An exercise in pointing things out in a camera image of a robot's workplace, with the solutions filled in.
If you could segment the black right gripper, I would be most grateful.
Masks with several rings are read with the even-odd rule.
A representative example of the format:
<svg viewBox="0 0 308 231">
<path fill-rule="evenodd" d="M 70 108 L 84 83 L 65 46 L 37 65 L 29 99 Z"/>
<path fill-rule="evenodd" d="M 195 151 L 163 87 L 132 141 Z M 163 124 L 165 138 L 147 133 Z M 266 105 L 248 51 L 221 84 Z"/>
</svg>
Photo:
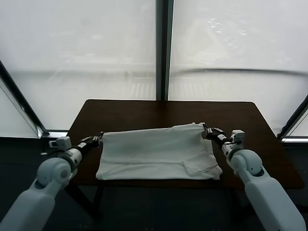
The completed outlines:
<svg viewBox="0 0 308 231">
<path fill-rule="evenodd" d="M 203 124 L 205 132 L 203 139 L 212 139 L 216 144 L 224 144 L 228 138 L 224 135 L 224 131 L 219 128 L 209 128 L 205 123 Z"/>
</svg>

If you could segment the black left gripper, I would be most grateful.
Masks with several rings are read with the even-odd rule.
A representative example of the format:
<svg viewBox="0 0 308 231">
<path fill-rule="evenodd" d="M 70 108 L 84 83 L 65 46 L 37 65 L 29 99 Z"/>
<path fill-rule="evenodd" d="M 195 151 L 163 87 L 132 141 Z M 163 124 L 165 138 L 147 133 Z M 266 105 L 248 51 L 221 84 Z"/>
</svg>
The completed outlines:
<svg viewBox="0 0 308 231">
<path fill-rule="evenodd" d="M 80 152 L 88 152 L 91 148 L 97 148 L 103 143 L 101 140 L 103 134 L 104 132 L 102 131 L 99 135 L 85 137 L 83 142 L 77 145 L 77 149 Z"/>
</svg>

